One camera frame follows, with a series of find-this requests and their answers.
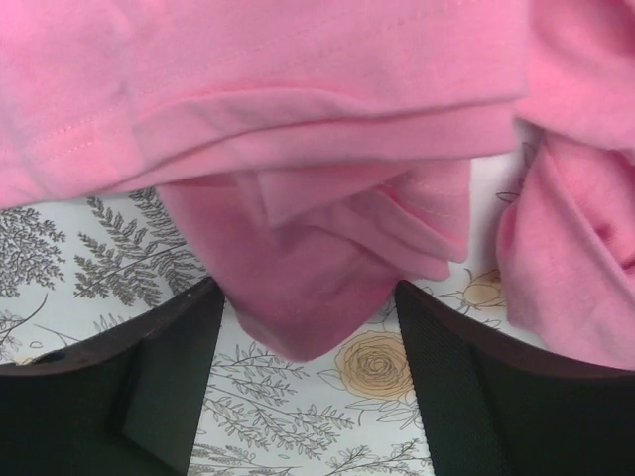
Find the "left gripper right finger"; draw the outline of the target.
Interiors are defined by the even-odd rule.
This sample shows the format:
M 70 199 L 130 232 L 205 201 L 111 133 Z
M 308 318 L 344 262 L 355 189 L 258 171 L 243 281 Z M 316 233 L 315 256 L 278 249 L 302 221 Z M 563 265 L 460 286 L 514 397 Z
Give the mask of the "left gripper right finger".
M 401 282 L 395 304 L 438 475 L 630 475 L 634 375 L 510 337 Z

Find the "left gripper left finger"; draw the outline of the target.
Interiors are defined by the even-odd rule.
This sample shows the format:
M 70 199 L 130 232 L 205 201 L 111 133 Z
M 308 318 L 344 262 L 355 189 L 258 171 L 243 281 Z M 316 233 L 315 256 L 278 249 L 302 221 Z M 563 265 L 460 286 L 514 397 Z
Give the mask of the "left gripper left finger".
M 224 308 L 203 280 L 27 365 L 1 368 L 5 475 L 184 475 Z

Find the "pink t shirt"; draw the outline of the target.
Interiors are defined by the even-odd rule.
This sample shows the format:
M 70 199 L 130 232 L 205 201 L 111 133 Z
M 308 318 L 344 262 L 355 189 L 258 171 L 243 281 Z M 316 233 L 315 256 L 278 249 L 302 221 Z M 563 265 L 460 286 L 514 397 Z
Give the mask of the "pink t shirt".
M 630 1 L 5 1 L 1 204 L 154 187 L 243 328 L 308 361 L 468 256 L 475 158 L 543 132 L 509 320 L 634 366 Z

